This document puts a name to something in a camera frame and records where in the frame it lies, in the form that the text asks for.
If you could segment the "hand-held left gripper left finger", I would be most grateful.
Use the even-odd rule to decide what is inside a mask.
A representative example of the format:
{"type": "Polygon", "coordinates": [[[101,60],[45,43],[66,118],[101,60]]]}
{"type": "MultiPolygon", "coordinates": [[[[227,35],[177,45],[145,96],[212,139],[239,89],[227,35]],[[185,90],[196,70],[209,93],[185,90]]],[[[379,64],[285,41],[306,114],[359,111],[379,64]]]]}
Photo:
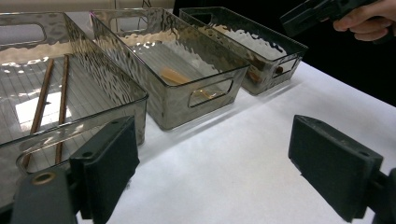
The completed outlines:
{"type": "Polygon", "coordinates": [[[69,158],[84,219],[106,224],[139,164],[134,117],[110,121],[69,158]]]}

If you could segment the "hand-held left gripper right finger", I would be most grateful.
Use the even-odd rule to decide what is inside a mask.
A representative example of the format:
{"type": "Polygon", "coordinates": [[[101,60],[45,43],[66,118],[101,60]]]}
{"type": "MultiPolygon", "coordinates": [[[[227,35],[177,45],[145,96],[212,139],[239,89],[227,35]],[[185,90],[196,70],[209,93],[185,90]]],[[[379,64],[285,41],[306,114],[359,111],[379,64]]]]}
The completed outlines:
{"type": "Polygon", "coordinates": [[[364,217],[381,155],[324,121],[296,115],[289,159],[343,220],[364,217]]]}

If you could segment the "smoky clear plastic bin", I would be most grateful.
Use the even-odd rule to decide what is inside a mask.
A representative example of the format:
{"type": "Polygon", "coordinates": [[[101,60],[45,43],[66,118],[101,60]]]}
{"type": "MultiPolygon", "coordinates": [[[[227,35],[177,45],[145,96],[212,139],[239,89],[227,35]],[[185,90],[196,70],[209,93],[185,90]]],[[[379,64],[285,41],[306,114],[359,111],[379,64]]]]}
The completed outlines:
{"type": "Polygon", "coordinates": [[[148,91],[148,113],[163,130],[231,104],[249,63],[163,8],[92,10],[96,44],[148,91]],[[191,82],[160,76],[170,67],[191,82]],[[197,90],[219,93],[214,99],[197,90]]]}
{"type": "Polygon", "coordinates": [[[290,80],[307,52],[307,46],[226,7],[185,7],[179,17],[250,63],[242,87],[252,95],[290,80]]]}
{"type": "Polygon", "coordinates": [[[0,13],[0,208],[26,175],[65,164],[114,119],[134,117],[143,143],[148,97],[66,14],[0,13]],[[30,134],[49,59],[41,125],[30,134]]]}

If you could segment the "brown wooden chopstick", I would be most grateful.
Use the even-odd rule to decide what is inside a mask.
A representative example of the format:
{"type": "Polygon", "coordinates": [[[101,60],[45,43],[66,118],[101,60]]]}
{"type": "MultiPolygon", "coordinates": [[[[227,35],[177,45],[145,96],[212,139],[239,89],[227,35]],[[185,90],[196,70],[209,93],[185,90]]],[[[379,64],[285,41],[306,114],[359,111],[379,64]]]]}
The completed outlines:
{"type": "Polygon", "coordinates": [[[48,91],[49,91],[49,87],[50,87],[50,78],[51,78],[53,65],[54,65],[54,60],[49,59],[48,66],[47,66],[47,69],[46,69],[46,72],[44,75],[42,87],[41,87],[39,97],[37,100],[35,115],[34,115],[34,119],[32,122],[30,134],[37,133],[40,128],[41,120],[42,120],[44,109],[45,109],[45,103],[47,100],[47,95],[48,95],[48,91]]]}

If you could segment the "white table sheet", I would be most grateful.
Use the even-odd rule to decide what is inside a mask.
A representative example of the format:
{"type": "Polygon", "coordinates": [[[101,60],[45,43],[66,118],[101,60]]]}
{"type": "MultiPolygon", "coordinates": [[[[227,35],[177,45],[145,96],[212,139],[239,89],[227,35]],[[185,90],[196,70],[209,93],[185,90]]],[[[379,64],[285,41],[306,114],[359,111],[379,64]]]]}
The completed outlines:
{"type": "Polygon", "coordinates": [[[327,122],[396,167],[396,107],[301,63],[291,82],[172,131],[149,119],[140,164],[107,224],[347,223],[300,176],[288,149],[292,120],[327,122]]]}

